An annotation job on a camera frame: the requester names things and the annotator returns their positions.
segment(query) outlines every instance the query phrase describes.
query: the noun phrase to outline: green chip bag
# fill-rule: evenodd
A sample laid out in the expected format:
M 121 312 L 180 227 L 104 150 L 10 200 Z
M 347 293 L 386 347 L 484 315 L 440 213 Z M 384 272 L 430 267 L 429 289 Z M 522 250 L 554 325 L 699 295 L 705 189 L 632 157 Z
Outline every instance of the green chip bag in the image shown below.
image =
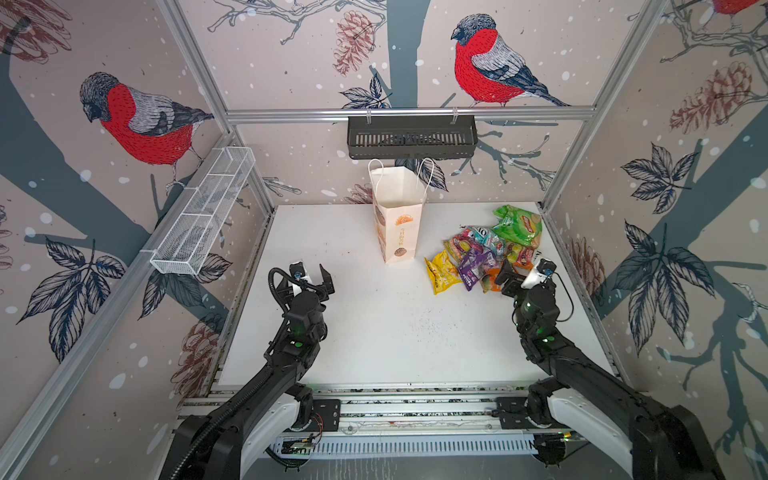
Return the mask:
M 538 248 L 541 242 L 541 216 L 527 210 L 504 205 L 494 210 L 499 218 L 493 231 L 504 240 L 519 243 L 524 247 Z

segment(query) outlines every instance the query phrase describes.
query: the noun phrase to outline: white table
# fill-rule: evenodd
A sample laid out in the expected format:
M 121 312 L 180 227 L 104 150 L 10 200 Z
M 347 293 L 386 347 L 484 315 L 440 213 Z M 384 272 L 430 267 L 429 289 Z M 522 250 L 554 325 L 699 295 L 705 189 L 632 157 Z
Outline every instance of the white table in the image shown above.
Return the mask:
M 280 206 L 219 384 L 244 385 L 264 365 L 263 352 L 281 322 L 266 274 L 275 266 L 287 271 L 299 259 L 314 283 L 322 281 L 322 263 L 336 288 L 324 313 L 328 338 L 304 383 L 347 389 L 419 388 L 526 385 L 546 377 L 525 360 L 511 321 L 511 298 L 484 294 L 479 284 L 471 292 L 458 284 L 434 295 L 425 268 L 423 257 L 431 260 L 442 251 L 442 241 L 460 226 L 495 225 L 492 211 L 500 205 L 426 204 L 415 260 L 394 265 L 382 261 L 370 205 Z M 514 205 L 537 211 L 533 203 Z M 575 301 L 573 317 L 558 328 L 610 371 L 546 231 L 540 250 L 561 266 L 558 272 Z M 570 303 L 559 284 L 557 303 L 565 318 Z

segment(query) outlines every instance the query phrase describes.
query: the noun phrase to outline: pile of snack packages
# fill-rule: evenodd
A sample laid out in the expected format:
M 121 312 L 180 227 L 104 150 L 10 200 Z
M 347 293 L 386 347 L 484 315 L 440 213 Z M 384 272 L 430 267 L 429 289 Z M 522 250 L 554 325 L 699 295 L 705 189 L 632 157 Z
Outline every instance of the pile of snack packages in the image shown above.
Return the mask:
M 434 260 L 424 259 L 435 295 L 462 282 L 467 291 L 477 282 L 483 293 L 501 291 L 495 280 L 504 260 L 522 275 L 534 267 L 541 256 L 536 250 L 541 242 L 541 216 L 511 205 L 493 214 L 499 218 L 495 227 L 466 227 L 443 242 L 445 250 Z

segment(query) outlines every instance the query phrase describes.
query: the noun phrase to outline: yellow snack bag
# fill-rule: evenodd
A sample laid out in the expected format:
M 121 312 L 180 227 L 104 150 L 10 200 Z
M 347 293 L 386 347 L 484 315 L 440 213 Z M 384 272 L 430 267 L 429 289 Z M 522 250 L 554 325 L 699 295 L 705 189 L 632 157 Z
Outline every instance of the yellow snack bag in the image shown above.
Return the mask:
M 462 282 L 456 267 L 453 266 L 453 263 L 448 258 L 447 250 L 438 253 L 437 257 L 431 262 L 426 258 L 424 261 L 427 264 L 427 272 L 429 273 L 429 279 L 432 281 L 435 295 L 445 292 L 451 286 Z

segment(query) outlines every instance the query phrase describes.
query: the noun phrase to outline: white rope handle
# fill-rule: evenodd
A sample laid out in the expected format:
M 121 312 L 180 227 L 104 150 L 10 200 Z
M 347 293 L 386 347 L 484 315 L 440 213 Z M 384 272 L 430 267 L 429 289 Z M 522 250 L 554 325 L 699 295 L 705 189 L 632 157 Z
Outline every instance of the white rope handle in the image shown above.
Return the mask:
M 384 169 L 384 163 L 383 163 L 381 160 L 379 160 L 378 158 L 374 158 L 373 160 L 371 160 L 370 162 L 368 162 L 368 178 L 370 178 L 370 179 L 371 179 L 371 181 L 373 182 L 373 177 L 371 176 L 371 164 L 372 164 L 373 162 L 375 162 L 375 161 L 379 162 L 379 164 L 382 166 L 382 174 L 381 174 L 381 176 L 379 177 L 379 181 L 378 181 L 378 182 L 376 182 L 376 185 L 375 185 L 375 186 L 374 186 L 374 188 L 373 188 L 373 196 L 374 196 L 374 197 L 376 196 L 376 193 L 379 191 L 379 183 L 381 183 L 381 181 L 382 181 L 382 178 L 384 178 L 384 172 L 383 172 L 383 169 Z
M 432 162 L 432 172 L 429 174 L 429 180 L 427 180 L 427 186 L 424 187 L 424 193 L 422 194 L 422 202 L 424 201 L 424 196 L 427 194 L 427 189 L 429 189 L 429 185 L 432 183 L 432 177 L 435 176 L 435 168 L 437 168 L 437 164 L 435 163 L 435 161 L 433 159 L 425 158 L 424 160 L 422 160 L 422 163 L 419 164 L 419 171 L 422 171 L 422 165 L 427 160 Z

